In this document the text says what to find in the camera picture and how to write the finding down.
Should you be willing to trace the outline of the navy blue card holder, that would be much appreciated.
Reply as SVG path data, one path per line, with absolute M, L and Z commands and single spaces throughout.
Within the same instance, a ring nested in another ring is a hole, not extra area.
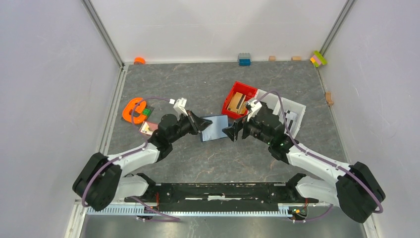
M 222 138 L 227 138 L 228 136 L 222 131 L 224 128 L 228 127 L 228 116 L 227 115 L 214 115 L 206 116 L 204 119 L 212 121 L 212 124 L 207 127 L 201 133 L 201 141 L 207 142 Z

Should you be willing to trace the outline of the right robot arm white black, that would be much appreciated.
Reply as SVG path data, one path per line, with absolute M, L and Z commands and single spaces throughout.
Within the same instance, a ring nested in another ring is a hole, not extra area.
M 249 136 L 268 145 L 273 158 L 315 175 L 298 173 L 286 183 L 286 196 L 292 202 L 312 198 L 337 206 L 352 220 L 364 223 L 373 213 L 383 213 L 385 193 L 369 167 L 361 162 L 342 163 L 312 151 L 290 133 L 288 119 L 272 113 L 258 113 L 237 119 L 222 131 L 232 141 Z

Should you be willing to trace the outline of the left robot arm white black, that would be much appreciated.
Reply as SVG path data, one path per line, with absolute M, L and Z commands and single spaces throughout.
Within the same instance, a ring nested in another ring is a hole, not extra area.
M 93 154 L 72 190 L 81 197 L 83 206 L 92 207 L 95 211 L 129 196 L 150 202 L 156 195 L 156 189 L 145 176 L 129 176 L 129 173 L 163 160 L 173 150 L 176 140 L 187 134 L 197 135 L 210 125 L 211 120 L 198 117 L 190 110 L 179 117 L 166 114 L 144 144 L 114 155 Z

